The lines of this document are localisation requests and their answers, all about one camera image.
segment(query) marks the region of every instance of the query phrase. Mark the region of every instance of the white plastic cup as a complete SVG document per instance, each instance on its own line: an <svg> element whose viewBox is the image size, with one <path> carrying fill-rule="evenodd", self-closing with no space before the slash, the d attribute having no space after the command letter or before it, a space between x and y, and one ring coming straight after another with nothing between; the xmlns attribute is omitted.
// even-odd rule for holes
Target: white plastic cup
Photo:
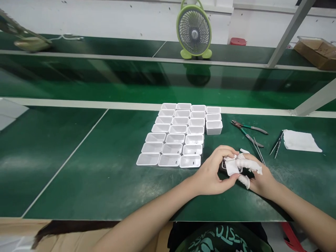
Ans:
<svg viewBox="0 0 336 252"><path fill-rule="evenodd" d="M174 117L172 120L172 125L187 125L189 122L189 117Z"/></svg>
<svg viewBox="0 0 336 252"><path fill-rule="evenodd" d="M190 117L190 110L176 110L175 117Z"/></svg>
<svg viewBox="0 0 336 252"><path fill-rule="evenodd" d="M204 126L205 119L204 118L190 118L188 125L189 126Z"/></svg>
<svg viewBox="0 0 336 252"><path fill-rule="evenodd" d="M180 154L162 154L159 160L161 167L178 167L180 165Z"/></svg>
<svg viewBox="0 0 336 252"><path fill-rule="evenodd" d="M181 168L197 168L201 166L200 155L183 155L180 160Z"/></svg>
<svg viewBox="0 0 336 252"><path fill-rule="evenodd" d="M170 124L154 124L152 132L168 132Z"/></svg>
<svg viewBox="0 0 336 252"><path fill-rule="evenodd" d="M166 143L184 144L185 138L185 134L168 134L166 138Z"/></svg>
<svg viewBox="0 0 336 252"><path fill-rule="evenodd" d="M221 114L207 114L205 116L205 119L207 121L221 121L222 120L222 115Z"/></svg>
<svg viewBox="0 0 336 252"><path fill-rule="evenodd" d="M222 121L207 121L206 122L207 135L220 135L223 128Z"/></svg>
<svg viewBox="0 0 336 252"><path fill-rule="evenodd" d="M187 125L171 125L168 132L170 134L185 134L187 132Z"/></svg>
<svg viewBox="0 0 336 252"><path fill-rule="evenodd" d="M220 107L207 107L206 108L206 113L207 114L220 114L221 113L221 108Z"/></svg>
<svg viewBox="0 0 336 252"><path fill-rule="evenodd" d="M156 166L159 163L160 153L141 153L136 161L138 166Z"/></svg>
<svg viewBox="0 0 336 252"><path fill-rule="evenodd" d="M175 110L160 110L158 116L174 116Z"/></svg>
<svg viewBox="0 0 336 252"><path fill-rule="evenodd" d="M177 110L190 110L191 109L191 103L178 103L176 105Z"/></svg>

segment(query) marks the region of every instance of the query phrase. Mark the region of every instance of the green work surface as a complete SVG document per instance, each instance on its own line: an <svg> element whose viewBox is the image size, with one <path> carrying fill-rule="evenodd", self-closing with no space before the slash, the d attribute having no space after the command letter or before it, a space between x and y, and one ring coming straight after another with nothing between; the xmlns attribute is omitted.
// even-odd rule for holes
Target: green work surface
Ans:
<svg viewBox="0 0 336 252"><path fill-rule="evenodd" d="M25 218L121 220L194 174L196 169L135 164L156 116L157 111L109 110ZM262 154L274 177L336 218L335 119L222 114L222 134L205 135L202 161L222 144L255 153L247 138L230 124L231 119L267 130L269 135L247 129L265 145ZM323 153L286 150L282 144L273 159L268 153L282 129L311 133ZM196 197L172 220L267 222L290 218L236 182L223 194Z"/></svg>
<svg viewBox="0 0 336 252"><path fill-rule="evenodd" d="M32 107L0 133L0 217L21 217L105 110Z"/></svg>
<svg viewBox="0 0 336 252"><path fill-rule="evenodd" d="M294 109L336 72L1 55L0 96ZM331 102L321 108L336 111Z"/></svg>

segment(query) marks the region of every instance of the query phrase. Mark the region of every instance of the cardboard box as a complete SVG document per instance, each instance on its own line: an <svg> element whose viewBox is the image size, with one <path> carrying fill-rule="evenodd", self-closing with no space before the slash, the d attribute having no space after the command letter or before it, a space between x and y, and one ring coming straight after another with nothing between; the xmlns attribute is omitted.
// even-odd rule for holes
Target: cardboard box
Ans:
<svg viewBox="0 0 336 252"><path fill-rule="evenodd" d="M336 47L322 38L301 37L294 50L321 70L336 70Z"/></svg>

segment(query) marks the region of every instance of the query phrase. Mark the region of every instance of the white towel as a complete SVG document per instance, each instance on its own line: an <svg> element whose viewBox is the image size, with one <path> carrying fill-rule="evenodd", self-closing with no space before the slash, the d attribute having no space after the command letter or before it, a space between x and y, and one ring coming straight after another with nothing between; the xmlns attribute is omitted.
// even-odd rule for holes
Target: white towel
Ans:
<svg viewBox="0 0 336 252"><path fill-rule="evenodd" d="M283 140L286 149L297 151L322 152L310 133L303 133L285 129Z"/></svg>

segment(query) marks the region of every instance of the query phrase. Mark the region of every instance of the red object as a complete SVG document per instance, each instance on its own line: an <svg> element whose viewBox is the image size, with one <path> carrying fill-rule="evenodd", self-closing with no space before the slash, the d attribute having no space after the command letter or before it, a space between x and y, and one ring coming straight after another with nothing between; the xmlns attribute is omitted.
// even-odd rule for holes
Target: red object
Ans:
<svg viewBox="0 0 336 252"><path fill-rule="evenodd" d="M243 38L231 38L230 44L236 45L236 46L246 46L246 40Z"/></svg>

